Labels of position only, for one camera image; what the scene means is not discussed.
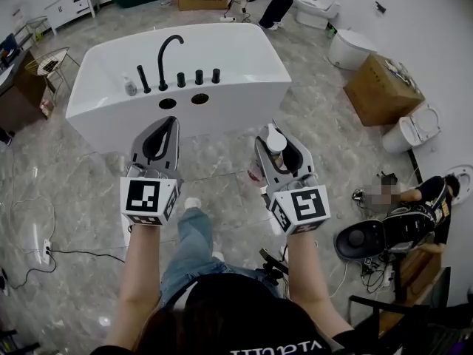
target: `faucet spout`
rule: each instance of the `faucet spout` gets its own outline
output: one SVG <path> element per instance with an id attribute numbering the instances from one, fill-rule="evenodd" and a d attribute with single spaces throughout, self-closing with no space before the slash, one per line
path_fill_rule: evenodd
<path id="1" fill-rule="evenodd" d="M 160 91 L 166 91 L 168 89 L 168 84 L 166 84 L 166 81 L 164 80 L 163 54 L 169 42 L 171 42 L 173 39 L 179 40 L 181 44 L 184 43 L 183 37 L 181 37 L 180 35 L 177 35 L 177 34 L 174 34 L 173 36 L 171 35 L 171 37 L 166 39 L 164 43 L 161 45 L 160 52 L 157 55 L 157 68 L 160 71 L 160 86 L 158 88 Z"/>

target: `white cabinet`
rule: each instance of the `white cabinet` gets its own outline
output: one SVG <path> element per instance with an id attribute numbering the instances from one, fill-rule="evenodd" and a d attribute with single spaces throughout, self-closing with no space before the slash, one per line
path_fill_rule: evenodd
<path id="1" fill-rule="evenodd" d="M 54 34 L 57 34 L 57 28 L 74 18 L 81 17 L 88 13 L 95 17 L 95 10 L 99 9 L 98 0 L 53 0 L 44 11 L 47 19 L 50 22 L 51 29 Z"/>

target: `drain hole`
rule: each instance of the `drain hole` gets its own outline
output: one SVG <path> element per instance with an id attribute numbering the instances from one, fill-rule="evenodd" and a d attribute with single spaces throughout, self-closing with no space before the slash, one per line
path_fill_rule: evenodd
<path id="1" fill-rule="evenodd" d="M 205 93 L 198 93 L 191 99 L 193 104 L 202 105 L 208 101 L 208 95 Z"/>
<path id="2" fill-rule="evenodd" d="M 161 109 L 172 109 L 176 106 L 176 101 L 172 98 L 165 98 L 160 101 L 159 105 Z"/>

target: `marble floor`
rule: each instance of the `marble floor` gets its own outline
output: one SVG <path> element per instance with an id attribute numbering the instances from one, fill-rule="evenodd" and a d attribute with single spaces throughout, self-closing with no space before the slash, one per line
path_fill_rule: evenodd
<path id="1" fill-rule="evenodd" d="M 253 23 L 268 2 L 248 5 Z M 241 21 L 244 15 L 239 10 L 235 4 L 230 14 Z M 175 1 L 128 10 L 111 4 L 95 20 L 83 18 L 62 27 L 56 37 L 48 34 L 33 52 L 41 55 L 68 46 L 70 55 L 80 62 L 96 44 L 153 28 L 219 22 L 221 15 L 221 11 L 179 12 Z M 327 186 L 332 218 L 316 231 L 316 238 L 333 293 L 344 276 L 333 235 L 361 219 L 350 199 L 352 191 L 381 171 L 395 172 L 406 182 L 412 165 L 407 155 L 390 156 L 383 151 L 378 128 L 361 125 L 342 89 L 349 76 L 327 60 L 330 42 L 325 32 L 298 24 L 293 12 L 284 24 L 276 32 L 267 31 L 293 79 L 275 119 L 312 152 L 319 181 Z M 71 83 L 76 73 L 74 64 L 66 66 Z M 22 283 L 31 267 L 51 269 L 38 262 L 37 251 L 30 251 L 42 248 L 49 237 L 56 249 L 125 257 L 119 177 L 128 159 L 93 152 L 64 119 L 68 97 L 63 86 L 51 119 L 19 132 L 10 148 L 0 146 L 0 266 L 13 285 Z M 177 218 L 188 196 L 202 200 L 214 224 L 215 250 L 229 263 L 254 268 L 262 264 L 261 247 L 277 254 L 284 245 L 285 236 L 245 172 L 258 130 L 181 139 L 179 168 L 185 183 L 173 218 L 162 230 L 161 272 L 176 248 Z M 0 296 L 1 320 L 16 327 L 24 342 L 38 340 L 46 350 L 87 354 L 100 345 L 113 320 L 123 264 L 88 254 L 56 253 L 54 257 L 58 264 L 54 273 L 33 272 L 24 287 L 8 297 Z M 345 316 L 351 294 L 367 296 L 356 264 L 348 265 L 346 280 L 333 297 Z M 388 300 L 390 294 L 386 291 L 378 298 Z M 356 322 L 367 313 L 353 306 L 352 318 Z"/>

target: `person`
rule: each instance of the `person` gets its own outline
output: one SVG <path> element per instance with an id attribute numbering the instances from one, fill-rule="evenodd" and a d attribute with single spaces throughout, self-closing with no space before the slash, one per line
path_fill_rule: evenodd
<path id="1" fill-rule="evenodd" d="M 277 30 L 282 26 L 282 18 L 285 16 L 294 0 L 271 0 L 265 13 L 259 20 L 259 26 L 269 30 Z"/>
<path id="2" fill-rule="evenodd" d="M 0 141 L 9 146 L 12 143 L 12 138 L 0 127 Z"/>
<path id="3" fill-rule="evenodd" d="M 200 205 L 186 200 L 180 244 L 161 285 L 160 227 L 133 225 L 118 314 L 93 355 L 355 352 L 359 338 L 331 303 L 312 231 L 287 239 L 284 300 L 263 270 L 212 257 L 211 223 Z"/>
<path id="4" fill-rule="evenodd" d="M 446 177 L 434 176 L 424 181 L 420 186 L 402 192 L 401 202 L 425 204 L 434 206 L 440 198 L 441 202 L 435 210 L 434 243 L 424 243 L 413 249 L 419 249 L 431 254 L 442 254 L 445 251 L 449 236 L 450 220 L 452 216 L 452 200 L 460 192 L 460 182 L 455 175 Z"/>

